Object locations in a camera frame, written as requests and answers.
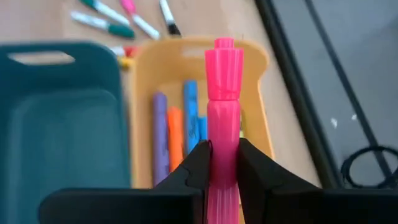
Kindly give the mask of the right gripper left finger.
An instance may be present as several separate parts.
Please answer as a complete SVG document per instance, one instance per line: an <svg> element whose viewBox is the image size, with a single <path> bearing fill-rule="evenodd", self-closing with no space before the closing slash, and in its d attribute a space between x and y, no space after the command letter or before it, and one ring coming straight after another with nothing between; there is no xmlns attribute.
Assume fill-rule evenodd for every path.
<svg viewBox="0 0 398 224"><path fill-rule="evenodd" d="M69 188L46 196L40 224L207 224L211 142L199 142L153 189Z"/></svg>

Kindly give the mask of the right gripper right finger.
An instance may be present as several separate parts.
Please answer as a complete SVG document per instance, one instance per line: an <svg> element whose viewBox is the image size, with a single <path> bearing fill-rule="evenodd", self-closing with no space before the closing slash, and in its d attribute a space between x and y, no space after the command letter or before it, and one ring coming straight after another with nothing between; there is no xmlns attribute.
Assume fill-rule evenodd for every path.
<svg viewBox="0 0 398 224"><path fill-rule="evenodd" d="M318 188L244 138L237 164L246 224L398 224L398 190Z"/></svg>

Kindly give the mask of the chunky purple highlighter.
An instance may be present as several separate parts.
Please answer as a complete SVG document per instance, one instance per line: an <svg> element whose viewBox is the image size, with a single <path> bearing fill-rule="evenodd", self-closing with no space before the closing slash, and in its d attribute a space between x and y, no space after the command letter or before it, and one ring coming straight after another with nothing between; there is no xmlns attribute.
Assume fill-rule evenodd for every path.
<svg viewBox="0 0 398 224"><path fill-rule="evenodd" d="M154 185L157 185L169 174L167 97L161 92L153 98L153 143Z"/></svg>

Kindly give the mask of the chunky orange highlighter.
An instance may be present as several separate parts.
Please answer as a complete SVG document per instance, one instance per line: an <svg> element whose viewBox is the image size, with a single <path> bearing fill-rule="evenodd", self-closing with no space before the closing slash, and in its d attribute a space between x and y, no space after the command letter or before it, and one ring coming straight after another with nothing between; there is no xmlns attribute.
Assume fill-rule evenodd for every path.
<svg viewBox="0 0 398 224"><path fill-rule="evenodd" d="M173 172L183 161L183 117L182 110L170 107L167 111L169 127L169 162Z"/></svg>

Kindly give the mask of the chunky blue highlighter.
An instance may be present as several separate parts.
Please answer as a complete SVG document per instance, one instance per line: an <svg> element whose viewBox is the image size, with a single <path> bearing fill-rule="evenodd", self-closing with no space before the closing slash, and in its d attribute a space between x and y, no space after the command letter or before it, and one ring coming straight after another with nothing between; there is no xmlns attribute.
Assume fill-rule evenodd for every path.
<svg viewBox="0 0 398 224"><path fill-rule="evenodd" d="M200 140L208 139L208 131L207 131L207 117L202 116L198 118L198 127L199 127L199 135Z"/></svg>
<svg viewBox="0 0 398 224"><path fill-rule="evenodd" d="M183 86L186 155L190 154L200 140L197 99L197 81L187 80Z"/></svg>

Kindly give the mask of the orange-capped white marker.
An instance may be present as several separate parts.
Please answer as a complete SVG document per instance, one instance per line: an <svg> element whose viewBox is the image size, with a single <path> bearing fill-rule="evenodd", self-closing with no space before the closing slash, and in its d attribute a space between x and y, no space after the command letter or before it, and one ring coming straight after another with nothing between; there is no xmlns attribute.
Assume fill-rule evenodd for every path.
<svg viewBox="0 0 398 224"><path fill-rule="evenodd" d="M133 58L130 57L118 57L118 64L123 69L128 69L134 62Z"/></svg>

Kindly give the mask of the chunky pink highlighter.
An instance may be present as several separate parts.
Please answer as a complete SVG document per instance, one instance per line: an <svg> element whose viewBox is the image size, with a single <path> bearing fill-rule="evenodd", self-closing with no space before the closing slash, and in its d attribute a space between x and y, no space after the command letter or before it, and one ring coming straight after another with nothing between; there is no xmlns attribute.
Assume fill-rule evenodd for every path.
<svg viewBox="0 0 398 224"><path fill-rule="evenodd" d="M239 223L237 156L243 76L243 49L231 38L215 40L205 51L208 89L207 125L211 143L208 224Z"/></svg>

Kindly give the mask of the red-capped white marker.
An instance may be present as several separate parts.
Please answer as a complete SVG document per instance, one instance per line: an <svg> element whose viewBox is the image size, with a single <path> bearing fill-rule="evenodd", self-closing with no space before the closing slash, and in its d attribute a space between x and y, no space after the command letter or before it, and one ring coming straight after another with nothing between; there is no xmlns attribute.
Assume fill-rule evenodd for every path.
<svg viewBox="0 0 398 224"><path fill-rule="evenodd" d="M135 46L115 46L109 48L117 57L132 58L137 54L139 47Z"/></svg>

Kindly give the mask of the pink-capped white marker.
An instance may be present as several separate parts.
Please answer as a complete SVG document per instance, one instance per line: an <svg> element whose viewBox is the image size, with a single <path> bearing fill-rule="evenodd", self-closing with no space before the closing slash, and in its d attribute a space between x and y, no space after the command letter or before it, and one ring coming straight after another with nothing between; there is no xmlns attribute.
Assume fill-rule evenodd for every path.
<svg viewBox="0 0 398 224"><path fill-rule="evenodd" d="M154 27L152 27L149 23L147 23L141 16L136 13L136 5L134 0L120 0L120 3L126 13L130 15L132 21L141 28L149 37L154 40L160 39L160 33Z"/></svg>

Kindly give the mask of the black-capped white marker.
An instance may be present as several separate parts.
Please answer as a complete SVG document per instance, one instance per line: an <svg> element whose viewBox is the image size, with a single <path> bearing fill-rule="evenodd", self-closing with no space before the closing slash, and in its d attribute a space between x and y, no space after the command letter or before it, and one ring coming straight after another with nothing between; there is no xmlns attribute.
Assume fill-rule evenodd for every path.
<svg viewBox="0 0 398 224"><path fill-rule="evenodd" d="M167 0L159 0L159 4L160 4L160 8L162 10L169 34L181 36L181 32L175 23L175 19L172 15L170 8L169 8Z"/></svg>

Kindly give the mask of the yellow plastic bin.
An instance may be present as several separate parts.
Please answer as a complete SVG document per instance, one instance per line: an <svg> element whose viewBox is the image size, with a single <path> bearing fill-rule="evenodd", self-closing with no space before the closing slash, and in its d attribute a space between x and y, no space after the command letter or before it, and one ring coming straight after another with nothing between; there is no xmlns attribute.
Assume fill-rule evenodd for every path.
<svg viewBox="0 0 398 224"><path fill-rule="evenodd" d="M235 40L244 50L243 85L240 96L244 137L269 157L274 149L262 100L261 78L268 68L265 48L248 40ZM206 114L208 102L204 53L214 46L212 38L173 38L145 44L136 55L129 75L130 149L132 186L148 189L153 181L152 98L158 91L167 104L182 109L183 84L198 83L198 113Z"/></svg>

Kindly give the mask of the teal plastic bin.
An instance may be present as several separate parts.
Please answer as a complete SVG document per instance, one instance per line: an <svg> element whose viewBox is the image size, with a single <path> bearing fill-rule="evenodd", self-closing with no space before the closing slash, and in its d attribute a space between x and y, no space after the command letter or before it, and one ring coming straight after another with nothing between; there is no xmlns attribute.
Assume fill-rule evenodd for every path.
<svg viewBox="0 0 398 224"><path fill-rule="evenodd" d="M115 55L91 42L0 45L0 224L39 224L56 190L128 188Z"/></svg>

